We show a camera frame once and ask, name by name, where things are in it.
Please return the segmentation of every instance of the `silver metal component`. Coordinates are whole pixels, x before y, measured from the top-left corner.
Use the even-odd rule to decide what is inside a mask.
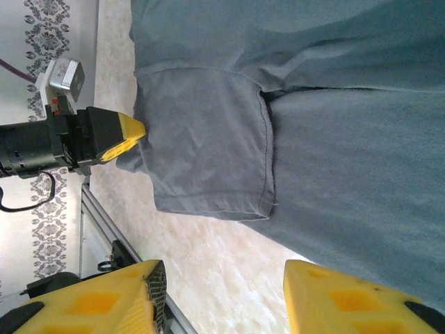
[[[80,61],[63,57],[56,60],[49,77],[49,85],[57,93],[67,96],[72,104],[77,102],[84,81],[85,73]]]
[[[143,261],[128,242],[127,238],[125,238],[116,224],[114,224],[105,209],[100,205],[96,197],[94,197],[88,184],[82,185],[81,213],[88,216],[92,224],[102,236],[102,239],[107,241],[109,245],[111,245],[113,240],[118,239],[137,262]],[[168,294],[165,302],[165,313],[170,315],[167,319],[168,326],[165,334],[197,334],[197,331],[193,328],[192,324]]]

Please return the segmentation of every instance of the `white wall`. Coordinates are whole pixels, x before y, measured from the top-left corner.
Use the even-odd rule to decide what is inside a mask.
[[[37,75],[51,58],[79,59],[86,73],[77,109],[94,98],[97,0],[0,0],[0,57]],[[0,68],[0,124],[43,119],[35,87]],[[56,198],[33,211],[0,212],[0,303],[27,283],[59,271],[79,272],[80,193],[83,177],[53,170]],[[3,203],[23,207],[46,198],[46,177],[0,179]]]

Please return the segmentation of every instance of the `gray fabric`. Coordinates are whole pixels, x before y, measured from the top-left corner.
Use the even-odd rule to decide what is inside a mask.
[[[251,221],[275,198],[247,224],[445,310],[445,1],[132,11],[148,137],[118,166],[158,209]]]

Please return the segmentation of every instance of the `metal frame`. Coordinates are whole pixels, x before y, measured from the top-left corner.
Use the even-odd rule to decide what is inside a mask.
[[[87,215],[91,220],[98,233],[104,239],[106,243],[111,243],[113,240],[119,239],[131,256],[136,259],[137,262],[143,260],[135,249],[128,242],[127,238],[114,224],[113,219],[106,213],[105,209],[100,205],[99,201],[94,197],[90,191],[88,183],[82,185],[82,203],[81,203],[81,254],[82,256],[82,243],[83,243],[83,215]],[[192,327],[191,323],[184,316],[182,311],[177,307],[172,298],[167,294],[167,301],[165,305],[165,313],[167,314],[167,333],[173,334],[197,334],[197,331]]]

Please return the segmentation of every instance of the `beige floor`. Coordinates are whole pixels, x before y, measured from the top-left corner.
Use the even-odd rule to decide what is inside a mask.
[[[129,2],[100,1],[95,106],[131,115]],[[157,212],[149,177],[114,163],[93,168],[92,190],[144,259],[164,260],[168,292],[199,333],[289,332],[283,270],[299,255],[237,222]]]

